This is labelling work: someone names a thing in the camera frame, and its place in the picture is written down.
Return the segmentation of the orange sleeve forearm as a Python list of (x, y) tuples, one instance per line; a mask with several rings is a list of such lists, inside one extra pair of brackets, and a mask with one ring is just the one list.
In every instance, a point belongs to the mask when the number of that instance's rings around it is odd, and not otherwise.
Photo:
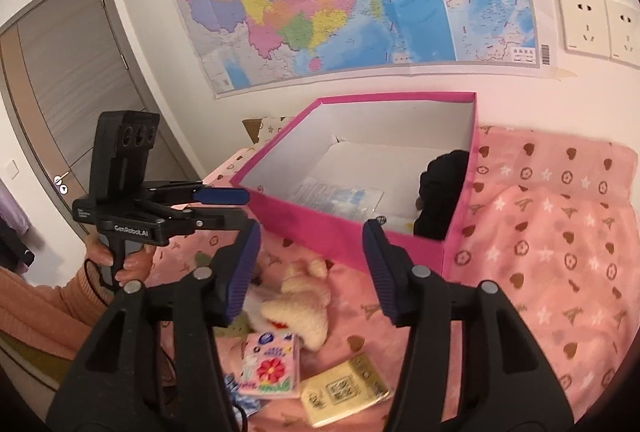
[(71, 360), (114, 299), (96, 267), (81, 267), (64, 286), (32, 286), (1, 271), (1, 332), (35, 350)]

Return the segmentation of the person's left hand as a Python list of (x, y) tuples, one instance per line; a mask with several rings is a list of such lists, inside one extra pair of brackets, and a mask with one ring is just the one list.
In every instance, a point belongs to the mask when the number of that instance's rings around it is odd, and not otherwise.
[(107, 286), (122, 287), (131, 281), (144, 284), (151, 274), (155, 246), (145, 244), (122, 260), (114, 260), (111, 250), (96, 235), (88, 236), (85, 246), (86, 258), (110, 275), (111, 282), (105, 281)]

